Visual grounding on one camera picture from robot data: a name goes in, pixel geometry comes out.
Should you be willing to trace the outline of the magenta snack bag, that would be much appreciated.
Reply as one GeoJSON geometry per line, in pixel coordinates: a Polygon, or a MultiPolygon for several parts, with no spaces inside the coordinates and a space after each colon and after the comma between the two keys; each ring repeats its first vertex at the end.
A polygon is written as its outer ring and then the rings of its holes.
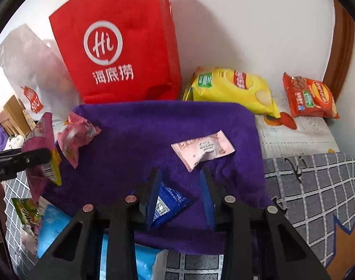
{"type": "Polygon", "coordinates": [[[62,185],[59,169],[61,158],[55,145],[51,112],[45,112],[26,137],[22,152],[27,154],[29,190],[33,201],[38,202],[49,182],[62,185]]]}

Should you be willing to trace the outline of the green snack packet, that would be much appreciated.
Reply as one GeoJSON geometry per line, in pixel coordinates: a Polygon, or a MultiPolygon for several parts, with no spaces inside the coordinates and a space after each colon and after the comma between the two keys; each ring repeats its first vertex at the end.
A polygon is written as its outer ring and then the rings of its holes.
{"type": "Polygon", "coordinates": [[[12,203],[22,225],[36,233],[41,223],[38,205],[32,199],[12,198],[12,203]]]}

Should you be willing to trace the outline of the pink candy packet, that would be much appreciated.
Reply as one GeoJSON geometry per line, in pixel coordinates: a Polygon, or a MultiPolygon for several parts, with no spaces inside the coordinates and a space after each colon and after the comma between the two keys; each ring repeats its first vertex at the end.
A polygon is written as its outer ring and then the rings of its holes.
{"type": "Polygon", "coordinates": [[[88,145],[102,130],[89,120],[70,112],[67,125],[58,132],[57,141],[61,152],[74,169],[79,164],[79,148],[88,145]]]}

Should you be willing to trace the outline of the blue cookie packet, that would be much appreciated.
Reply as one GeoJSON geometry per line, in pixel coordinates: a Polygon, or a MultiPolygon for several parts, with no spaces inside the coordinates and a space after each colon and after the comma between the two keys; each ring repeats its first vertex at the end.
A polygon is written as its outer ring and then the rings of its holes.
{"type": "Polygon", "coordinates": [[[157,228],[168,222],[182,212],[189,203],[188,197],[161,182],[155,208],[152,211],[153,218],[147,223],[149,228],[157,228]]]}

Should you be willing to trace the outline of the blue tissue pack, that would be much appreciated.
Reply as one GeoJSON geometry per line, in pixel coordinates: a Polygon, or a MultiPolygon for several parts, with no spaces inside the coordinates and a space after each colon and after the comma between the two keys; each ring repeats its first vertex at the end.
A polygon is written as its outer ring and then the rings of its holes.
{"type": "Polygon", "coordinates": [[[47,205],[38,234],[40,270],[48,279],[155,279],[159,250],[135,244],[130,222],[114,225],[119,239],[108,244],[111,221],[92,205],[74,218],[47,205]]]}

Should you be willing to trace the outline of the wooden chair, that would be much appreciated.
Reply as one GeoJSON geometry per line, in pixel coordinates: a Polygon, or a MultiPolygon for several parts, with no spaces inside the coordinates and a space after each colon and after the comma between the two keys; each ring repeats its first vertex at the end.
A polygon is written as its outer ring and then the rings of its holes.
{"type": "Polygon", "coordinates": [[[24,116],[25,110],[21,100],[15,95],[4,104],[0,113],[0,125],[9,136],[22,136],[26,138],[31,132],[31,128],[24,116]]]}

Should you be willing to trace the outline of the grey checked bedsheet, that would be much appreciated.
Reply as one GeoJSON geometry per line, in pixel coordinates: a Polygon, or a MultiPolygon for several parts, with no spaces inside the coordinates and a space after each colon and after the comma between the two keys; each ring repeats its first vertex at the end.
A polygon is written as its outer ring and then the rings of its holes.
{"type": "MultiPolygon", "coordinates": [[[[355,159],[338,152],[270,158],[264,166],[268,194],[286,211],[331,279],[355,279],[355,159]]],[[[24,229],[12,201],[30,196],[25,172],[3,185],[6,242],[17,276],[26,279],[38,260],[36,239],[31,229],[24,229]]],[[[223,255],[163,251],[145,257],[141,279],[220,279],[223,266],[223,255]]]]}

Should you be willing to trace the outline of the white plastic Miniso bag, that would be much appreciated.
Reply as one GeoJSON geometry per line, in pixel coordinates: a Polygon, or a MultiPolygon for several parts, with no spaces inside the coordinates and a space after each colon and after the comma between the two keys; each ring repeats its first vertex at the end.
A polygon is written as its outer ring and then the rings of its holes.
{"type": "Polygon", "coordinates": [[[10,31],[0,44],[0,67],[31,117],[51,112],[64,122],[80,104],[66,66],[26,24],[10,31]]]}

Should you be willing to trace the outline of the light pink snack packet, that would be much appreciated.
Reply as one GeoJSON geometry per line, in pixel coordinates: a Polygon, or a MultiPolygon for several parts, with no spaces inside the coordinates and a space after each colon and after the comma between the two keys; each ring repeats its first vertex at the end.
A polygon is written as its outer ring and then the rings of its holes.
{"type": "Polygon", "coordinates": [[[236,151],[222,130],[208,136],[174,143],[171,147],[190,173],[201,162],[218,159],[236,151]]]}

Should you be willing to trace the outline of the purple towel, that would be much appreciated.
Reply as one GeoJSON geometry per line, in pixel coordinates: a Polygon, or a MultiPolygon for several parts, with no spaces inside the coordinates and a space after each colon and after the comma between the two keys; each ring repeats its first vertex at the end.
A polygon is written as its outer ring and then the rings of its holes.
{"type": "Polygon", "coordinates": [[[50,183],[43,192],[45,199],[70,216],[87,203],[107,205],[124,198],[158,167],[164,183],[187,196],[189,204],[164,225],[136,233],[136,242],[190,255],[223,253],[224,233],[207,226],[200,170],[188,171],[172,150],[174,143],[216,132],[224,132],[235,151],[205,162],[213,179],[252,207],[271,204],[255,117],[239,104],[142,101],[85,104],[74,111],[101,132],[80,148],[77,168],[62,160],[62,185],[50,183]]]}

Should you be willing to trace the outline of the red chips bag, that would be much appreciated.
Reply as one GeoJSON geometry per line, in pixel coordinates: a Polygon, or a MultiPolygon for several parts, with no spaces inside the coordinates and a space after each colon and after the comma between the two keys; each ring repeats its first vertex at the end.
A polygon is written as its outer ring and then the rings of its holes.
{"type": "Polygon", "coordinates": [[[283,74],[282,82],[293,117],[316,116],[339,119],[330,89],[322,82],[283,74]]]}

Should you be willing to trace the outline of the red paper shopping bag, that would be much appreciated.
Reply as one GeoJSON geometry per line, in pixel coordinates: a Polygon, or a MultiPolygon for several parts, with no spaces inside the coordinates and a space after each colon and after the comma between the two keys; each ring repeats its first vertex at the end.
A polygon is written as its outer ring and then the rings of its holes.
{"type": "Polygon", "coordinates": [[[69,0],[49,20],[85,103],[179,97],[182,78],[170,0],[69,0]]]}

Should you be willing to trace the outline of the yellow chips bag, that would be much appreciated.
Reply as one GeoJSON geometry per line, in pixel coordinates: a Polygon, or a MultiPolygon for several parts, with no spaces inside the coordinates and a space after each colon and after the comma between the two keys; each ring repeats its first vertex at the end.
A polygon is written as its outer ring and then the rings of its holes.
{"type": "Polygon", "coordinates": [[[263,78],[228,68],[198,67],[183,101],[237,103],[254,114],[281,117],[263,78]]]}

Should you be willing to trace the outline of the brown wooden door frame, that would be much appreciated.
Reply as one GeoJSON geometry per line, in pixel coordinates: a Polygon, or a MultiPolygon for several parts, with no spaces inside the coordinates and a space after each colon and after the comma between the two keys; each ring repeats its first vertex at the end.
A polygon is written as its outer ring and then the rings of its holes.
{"type": "Polygon", "coordinates": [[[334,2],[334,28],[331,52],[323,82],[331,90],[335,101],[344,86],[350,67],[355,39],[355,23],[338,0],[334,2]]]}

